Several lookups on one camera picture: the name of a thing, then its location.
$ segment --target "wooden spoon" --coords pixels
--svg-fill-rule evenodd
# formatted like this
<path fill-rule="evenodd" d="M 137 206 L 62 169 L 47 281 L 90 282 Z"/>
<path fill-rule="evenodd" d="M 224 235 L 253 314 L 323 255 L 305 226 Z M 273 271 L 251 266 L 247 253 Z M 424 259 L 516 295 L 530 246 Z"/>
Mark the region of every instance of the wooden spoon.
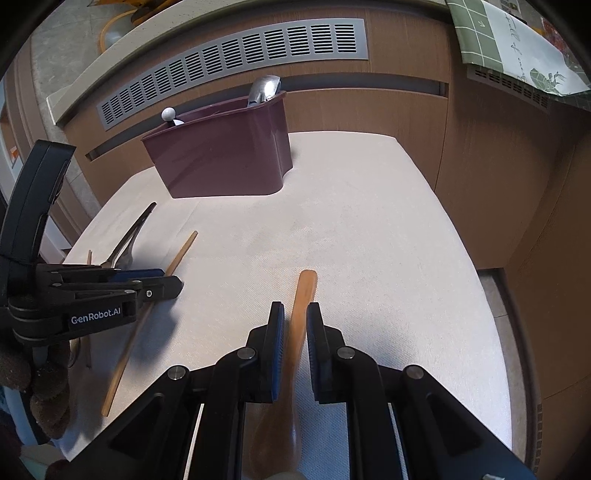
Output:
<path fill-rule="evenodd" d="M 314 270 L 300 273 L 287 341 L 284 342 L 279 398 L 262 414 L 250 450 L 254 480 L 297 469 L 301 459 L 300 423 L 294 398 L 295 374 L 306 338 L 306 309 L 314 301 L 318 276 Z"/>

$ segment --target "green and white towel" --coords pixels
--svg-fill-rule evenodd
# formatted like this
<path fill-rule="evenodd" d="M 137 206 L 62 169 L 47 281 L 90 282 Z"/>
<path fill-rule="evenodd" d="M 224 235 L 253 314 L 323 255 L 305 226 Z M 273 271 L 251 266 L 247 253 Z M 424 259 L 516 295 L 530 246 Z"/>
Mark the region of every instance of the green and white towel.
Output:
<path fill-rule="evenodd" d="M 505 73 L 552 95 L 591 89 L 579 65 L 512 15 L 483 0 L 447 4 L 464 63 Z"/>

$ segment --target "white table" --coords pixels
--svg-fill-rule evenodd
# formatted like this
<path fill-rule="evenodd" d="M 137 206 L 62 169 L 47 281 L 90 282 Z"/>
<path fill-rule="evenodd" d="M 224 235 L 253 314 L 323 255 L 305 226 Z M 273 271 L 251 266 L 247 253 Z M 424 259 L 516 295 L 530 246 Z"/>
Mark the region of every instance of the white table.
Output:
<path fill-rule="evenodd" d="M 133 250 L 133 268 L 166 268 L 199 235 L 176 274 L 178 299 L 158 304 L 142 330 L 111 415 L 106 385 L 131 326 L 93 335 L 93 370 L 70 373 L 73 420 L 59 446 L 76 456 L 175 364 L 214 364 L 267 322 L 290 314 L 301 270 L 318 272 L 324 322 L 382 365 L 425 367 L 511 447 L 508 383 L 495 323 L 455 228 L 410 157 L 391 137 L 290 135 L 294 168 L 276 194 L 172 199 L 156 170 L 134 175 L 67 257 L 104 261 L 139 214 L 158 203 Z M 344 405 L 313 400 L 307 348 L 296 380 L 309 480 L 348 478 Z"/>

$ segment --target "metal screw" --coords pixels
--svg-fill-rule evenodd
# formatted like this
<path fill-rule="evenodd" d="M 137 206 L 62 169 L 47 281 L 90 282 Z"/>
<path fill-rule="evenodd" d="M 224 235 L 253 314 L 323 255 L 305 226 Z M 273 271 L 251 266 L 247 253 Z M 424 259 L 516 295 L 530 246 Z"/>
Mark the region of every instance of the metal screw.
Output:
<path fill-rule="evenodd" d="M 170 380 L 180 380 L 184 377 L 187 370 L 185 367 L 181 367 L 180 365 L 175 365 L 174 367 L 170 367 L 168 369 L 168 377 Z"/>
<path fill-rule="evenodd" d="M 425 374 L 425 372 L 423 371 L 423 369 L 421 367 L 416 366 L 416 365 L 411 365 L 410 367 L 407 368 L 407 375 L 410 378 L 413 378 L 415 380 L 422 379 L 424 374 Z"/>
<path fill-rule="evenodd" d="M 355 350 L 353 350 L 350 346 L 342 346 L 336 351 L 336 354 L 341 358 L 349 359 L 355 356 Z"/>
<path fill-rule="evenodd" d="M 254 348 L 250 348 L 249 346 L 243 346 L 238 350 L 238 358 L 242 360 L 250 360 L 256 354 Z"/>

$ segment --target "white tablecloth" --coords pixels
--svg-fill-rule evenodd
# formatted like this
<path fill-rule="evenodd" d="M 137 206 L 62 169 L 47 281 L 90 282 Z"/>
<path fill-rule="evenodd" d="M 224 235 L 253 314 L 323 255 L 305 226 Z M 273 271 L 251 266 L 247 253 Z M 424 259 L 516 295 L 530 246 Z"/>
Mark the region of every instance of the white tablecloth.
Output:
<path fill-rule="evenodd" d="M 133 268 L 165 269 L 193 230 L 176 274 L 184 288 L 156 305 L 141 332 L 111 415 L 106 385 L 131 326 L 93 335 L 93 370 L 71 371 L 73 419 L 58 442 L 76 456 L 166 369 L 196 369 L 244 346 L 271 302 L 291 312 L 298 274 L 318 272 L 326 325 L 382 365 L 425 367 L 511 447 L 501 344 L 482 286 L 441 204 L 394 138 L 351 132 L 290 135 L 294 168 L 269 196 L 172 199 L 154 168 L 130 178 L 67 257 L 104 261 L 149 205 Z M 307 348 L 298 377 L 300 470 L 309 480 L 348 478 L 344 405 L 313 400 Z"/>

